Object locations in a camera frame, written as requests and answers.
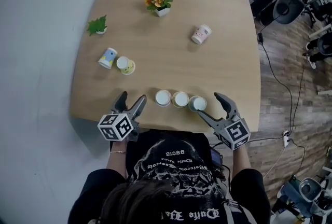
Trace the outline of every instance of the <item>white shoe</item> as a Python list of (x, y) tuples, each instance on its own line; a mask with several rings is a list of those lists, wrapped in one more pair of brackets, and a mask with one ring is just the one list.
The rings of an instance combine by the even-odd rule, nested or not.
[(309, 64), (311, 65), (312, 69), (316, 69), (316, 63), (313, 63), (310, 61), (310, 56), (307, 56), (307, 60), (308, 60)]

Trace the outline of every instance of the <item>white wall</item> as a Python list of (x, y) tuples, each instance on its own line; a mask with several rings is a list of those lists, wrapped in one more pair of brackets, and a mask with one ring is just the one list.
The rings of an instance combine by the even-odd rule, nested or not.
[(0, 0), (0, 218), (66, 223), (106, 165), (94, 123), (70, 120), (72, 74), (94, 0)]

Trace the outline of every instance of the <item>black sleeve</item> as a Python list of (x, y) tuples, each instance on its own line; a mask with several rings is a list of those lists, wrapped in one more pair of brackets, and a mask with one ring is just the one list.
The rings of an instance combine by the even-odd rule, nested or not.
[(68, 224), (86, 224), (91, 219), (98, 219), (108, 194), (125, 182), (123, 176), (114, 170), (101, 169), (90, 173), (69, 214)]
[(235, 201), (250, 211), (257, 224), (270, 223), (270, 203), (259, 171), (254, 169), (240, 171), (231, 181), (231, 195)]

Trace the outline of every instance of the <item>orange flower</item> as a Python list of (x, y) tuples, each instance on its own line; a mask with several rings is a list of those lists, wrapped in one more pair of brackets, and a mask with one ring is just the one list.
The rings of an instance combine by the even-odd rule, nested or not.
[(151, 1), (152, 0), (145, 0), (145, 5), (147, 5), (147, 6), (151, 5)]
[(164, 2), (164, 0), (155, 0), (155, 6), (161, 7), (162, 2)]

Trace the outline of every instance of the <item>dark hair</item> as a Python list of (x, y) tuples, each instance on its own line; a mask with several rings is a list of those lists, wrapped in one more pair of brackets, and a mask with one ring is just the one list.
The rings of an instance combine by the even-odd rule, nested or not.
[(160, 222), (167, 193), (173, 190), (170, 183), (169, 180), (139, 180), (117, 186), (104, 202), (99, 223)]

